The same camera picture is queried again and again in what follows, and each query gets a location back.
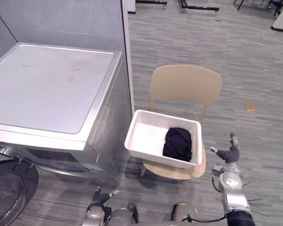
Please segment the silver washing machine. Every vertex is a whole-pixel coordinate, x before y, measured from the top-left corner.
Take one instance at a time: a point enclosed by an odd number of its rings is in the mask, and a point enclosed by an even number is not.
[[[18,43],[0,59],[0,226],[32,198],[36,167],[116,186],[132,118],[122,54]]]

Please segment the metal frame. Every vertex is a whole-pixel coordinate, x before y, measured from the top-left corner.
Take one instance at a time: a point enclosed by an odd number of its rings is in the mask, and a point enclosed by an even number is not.
[[[237,10],[239,10],[240,9],[240,7],[242,6],[242,4],[244,3],[244,1],[245,0],[241,0],[241,2],[240,2],[240,5],[238,6],[238,8],[237,8]],[[268,6],[266,7],[266,9],[268,9],[268,7],[269,7],[269,5],[271,4],[271,3],[273,3],[273,1],[272,0],[270,0],[269,1],[269,4],[268,4]],[[275,6],[276,6],[276,9],[275,9],[275,13],[274,13],[274,16],[276,15],[276,13],[279,13],[279,10],[282,8],[282,6],[280,6],[280,5],[278,5],[277,3],[273,3]]]
[[[167,5],[167,1],[164,0],[136,0],[136,3],[145,3],[145,4],[159,4],[164,5],[164,7]]]
[[[185,9],[198,9],[198,10],[211,10],[214,14],[219,11],[219,7],[206,7],[206,6],[189,6],[186,0],[178,0],[180,11],[183,13]]]

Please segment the washing machine door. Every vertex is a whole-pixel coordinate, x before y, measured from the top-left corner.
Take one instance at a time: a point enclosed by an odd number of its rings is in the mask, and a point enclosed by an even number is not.
[[[0,226],[13,222],[38,185],[38,171],[28,162],[0,161]]]

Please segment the plastic basket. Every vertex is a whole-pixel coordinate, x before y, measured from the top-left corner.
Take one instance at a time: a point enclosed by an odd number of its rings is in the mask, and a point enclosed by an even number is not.
[[[166,133],[171,127],[180,127],[190,132],[192,139],[190,162],[163,156]],[[134,157],[187,169],[201,164],[201,125],[197,121],[137,110],[127,133],[125,147]]]

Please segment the washing machine lid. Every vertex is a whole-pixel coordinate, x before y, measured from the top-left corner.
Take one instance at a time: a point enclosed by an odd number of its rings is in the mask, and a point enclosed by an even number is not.
[[[76,134],[113,53],[18,44],[0,59],[0,124]]]
[[[28,162],[0,161],[0,226],[11,224],[31,200],[38,172]]]

